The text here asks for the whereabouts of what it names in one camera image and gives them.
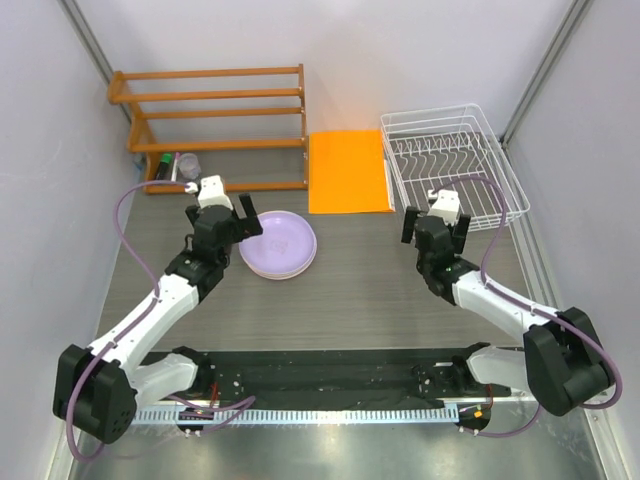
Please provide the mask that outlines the purple plate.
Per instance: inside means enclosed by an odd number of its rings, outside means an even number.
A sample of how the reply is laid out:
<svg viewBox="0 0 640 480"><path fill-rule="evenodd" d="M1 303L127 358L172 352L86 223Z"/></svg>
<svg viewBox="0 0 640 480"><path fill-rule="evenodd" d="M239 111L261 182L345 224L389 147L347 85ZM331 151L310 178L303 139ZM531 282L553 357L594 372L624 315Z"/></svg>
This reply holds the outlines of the purple plate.
<svg viewBox="0 0 640 480"><path fill-rule="evenodd" d="M276 210L263 212L258 217L263 234L239 244L240 256L247 266L267 273L289 273L317 252L315 232L302 216Z"/></svg>

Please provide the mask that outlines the pink plate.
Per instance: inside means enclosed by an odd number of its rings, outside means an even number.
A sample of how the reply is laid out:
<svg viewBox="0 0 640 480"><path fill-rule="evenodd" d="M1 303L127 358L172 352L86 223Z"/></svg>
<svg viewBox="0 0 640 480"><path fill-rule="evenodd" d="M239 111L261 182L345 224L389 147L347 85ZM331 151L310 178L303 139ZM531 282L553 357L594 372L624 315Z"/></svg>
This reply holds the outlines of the pink plate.
<svg viewBox="0 0 640 480"><path fill-rule="evenodd" d="M289 280L292 278L295 278L301 274L303 274L313 263L315 257L316 257L316 251L314 251L310 257L307 259L307 261L297 270L289 272L289 273L283 273L283 274L273 274L273 273L267 273L264 271L261 271L257 268L254 268L252 265L248 265L249 268L251 269L251 271L253 273L255 273L256 275L268 279L268 280L276 280L276 281L281 281L281 280Z"/></svg>

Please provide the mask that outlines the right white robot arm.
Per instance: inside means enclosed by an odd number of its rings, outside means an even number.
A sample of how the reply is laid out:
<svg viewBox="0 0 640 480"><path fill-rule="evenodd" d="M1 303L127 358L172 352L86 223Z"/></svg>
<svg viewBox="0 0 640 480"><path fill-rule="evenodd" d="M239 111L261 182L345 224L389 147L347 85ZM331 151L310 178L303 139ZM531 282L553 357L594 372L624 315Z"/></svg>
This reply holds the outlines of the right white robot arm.
<svg viewBox="0 0 640 480"><path fill-rule="evenodd" d="M402 242L418 251L416 270L429 290L448 303L488 320L521 341L518 350L472 347L451 371L457 391L477 393L495 383L529 392L548 413L563 416L593 407L594 398L612 390L621 395L620 373L607 356L589 316L572 307L558 311L504 288L464 259L470 218L452 226L415 207L405 211Z"/></svg>

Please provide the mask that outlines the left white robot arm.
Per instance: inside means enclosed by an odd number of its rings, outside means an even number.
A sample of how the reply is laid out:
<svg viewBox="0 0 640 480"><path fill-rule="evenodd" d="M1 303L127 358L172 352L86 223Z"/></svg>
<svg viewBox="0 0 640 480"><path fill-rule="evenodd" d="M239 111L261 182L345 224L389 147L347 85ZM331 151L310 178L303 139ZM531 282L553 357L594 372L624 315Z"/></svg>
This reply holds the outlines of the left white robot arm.
<svg viewBox="0 0 640 480"><path fill-rule="evenodd" d="M75 430L112 444L138 410L176 393L205 397L213 385L208 357L177 347L163 359L144 359L168 330L199 306L222 281L235 244L263 229L251 196L240 195L238 215L226 195L200 197L185 212L193 227L183 250L154 283L150 294L109 333L87 347L70 345L57 366L53 413Z"/></svg>

